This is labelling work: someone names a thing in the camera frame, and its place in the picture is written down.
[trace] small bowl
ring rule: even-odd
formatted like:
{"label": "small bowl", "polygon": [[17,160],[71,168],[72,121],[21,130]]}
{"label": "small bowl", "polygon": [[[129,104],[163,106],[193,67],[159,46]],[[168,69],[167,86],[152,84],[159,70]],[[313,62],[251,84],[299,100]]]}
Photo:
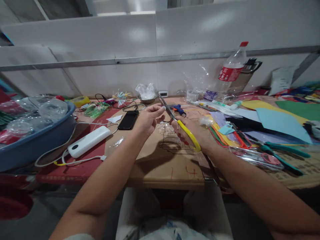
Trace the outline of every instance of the small bowl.
{"label": "small bowl", "polygon": [[147,99],[147,100],[142,100],[141,97],[140,97],[140,95],[138,96],[138,98],[140,99],[140,102],[141,102],[142,104],[151,104],[151,103],[153,103],[153,102],[156,100],[156,98],[151,98],[151,99]]}

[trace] red table surface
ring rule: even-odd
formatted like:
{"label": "red table surface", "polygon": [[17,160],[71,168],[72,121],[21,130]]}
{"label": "red table surface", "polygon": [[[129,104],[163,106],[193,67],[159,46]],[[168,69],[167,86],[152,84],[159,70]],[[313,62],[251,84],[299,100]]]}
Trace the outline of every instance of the red table surface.
{"label": "red table surface", "polygon": [[[101,116],[93,121],[93,123],[108,123],[107,118],[112,117],[115,113],[117,113],[118,109],[112,109],[110,111],[104,112]],[[83,131],[76,140],[84,137],[88,133],[100,127],[100,125],[90,124]],[[81,157],[77,158],[77,160],[88,159],[94,156],[102,156],[104,155],[106,146],[106,141],[101,141],[96,146],[91,148],[88,152],[83,154]],[[74,158],[70,155],[67,155],[65,158],[66,162],[72,162]],[[49,183],[49,184],[83,184],[91,174],[97,169],[97,167],[102,163],[102,161],[97,159],[92,159],[87,162],[83,162],[81,164],[75,166],[56,166],[54,164],[50,164],[47,167],[44,167],[37,175],[36,180],[40,183]]]}

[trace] black smartphone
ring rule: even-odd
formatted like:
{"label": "black smartphone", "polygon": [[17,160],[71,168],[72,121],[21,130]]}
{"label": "black smartphone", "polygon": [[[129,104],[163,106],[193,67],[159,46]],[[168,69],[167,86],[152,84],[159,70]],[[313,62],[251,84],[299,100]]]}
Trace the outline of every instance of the black smartphone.
{"label": "black smartphone", "polygon": [[134,123],[139,116],[139,111],[127,111],[126,115],[124,115],[121,123],[118,126],[119,130],[131,130],[133,128]]}

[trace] bottle cap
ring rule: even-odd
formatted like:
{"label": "bottle cap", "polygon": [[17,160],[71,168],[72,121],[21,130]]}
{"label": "bottle cap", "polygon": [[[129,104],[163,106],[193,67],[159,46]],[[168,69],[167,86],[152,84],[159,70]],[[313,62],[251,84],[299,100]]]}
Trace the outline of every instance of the bottle cap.
{"label": "bottle cap", "polygon": [[242,42],[242,43],[240,44],[240,47],[245,47],[245,46],[248,45],[248,43],[249,43],[249,42]]}

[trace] leg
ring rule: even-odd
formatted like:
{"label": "leg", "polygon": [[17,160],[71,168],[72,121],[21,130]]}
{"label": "leg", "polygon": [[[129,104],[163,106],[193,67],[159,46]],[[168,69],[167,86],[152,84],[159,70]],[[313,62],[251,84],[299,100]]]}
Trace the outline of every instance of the leg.
{"label": "leg", "polygon": [[129,188],[123,194],[116,240],[124,240],[141,222],[161,214],[160,205],[151,189]]}
{"label": "leg", "polygon": [[184,199],[184,214],[195,218],[195,230],[209,239],[233,239],[222,194],[215,183],[204,190],[190,191]]}

